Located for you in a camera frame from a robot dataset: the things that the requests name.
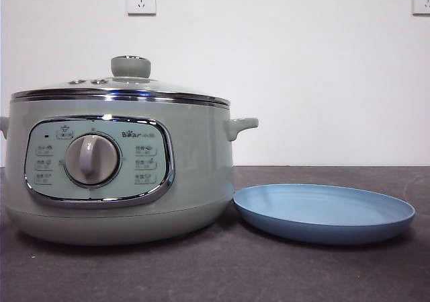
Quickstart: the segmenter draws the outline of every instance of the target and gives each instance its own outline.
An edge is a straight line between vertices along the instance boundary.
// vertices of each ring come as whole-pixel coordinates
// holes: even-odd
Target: plastic plate
[[[385,194],[317,184],[267,184],[239,190],[243,219],[280,237],[359,245],[394,237],[415,216],[409,203]]]

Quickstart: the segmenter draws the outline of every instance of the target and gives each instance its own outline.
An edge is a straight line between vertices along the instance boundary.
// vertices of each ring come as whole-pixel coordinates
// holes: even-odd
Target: gray table surface
[[[403,235],[367,246],[280,239],[230,206],[194,233],[86,248],[34,239],[1,213],[1,298],[17,301],[430,301],[430,167],[236,167],[236,189],[350,186],[413,204]]]

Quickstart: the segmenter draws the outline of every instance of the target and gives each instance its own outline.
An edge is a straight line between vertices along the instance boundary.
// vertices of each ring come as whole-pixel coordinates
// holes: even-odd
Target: control panel
[[[52,118],[30,132],[25,177],[32,192],[61,202],[154,200],[173,181],[170,136],[151,119]]]

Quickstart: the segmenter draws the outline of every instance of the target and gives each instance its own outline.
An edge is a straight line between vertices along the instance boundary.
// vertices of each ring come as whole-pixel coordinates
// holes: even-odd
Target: lid knob
[[[151,62],[135,55],[115,56],[110,66],[114,77],[149,78],[151,73]]]

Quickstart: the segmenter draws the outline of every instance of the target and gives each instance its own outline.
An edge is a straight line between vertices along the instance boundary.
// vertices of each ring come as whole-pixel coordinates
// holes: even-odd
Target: rotary knob
[[[75,139],[67,149],[65,165],[74,181],[94,186],[108,181],[117,171],[120,156],[106,137],[88,134]]]

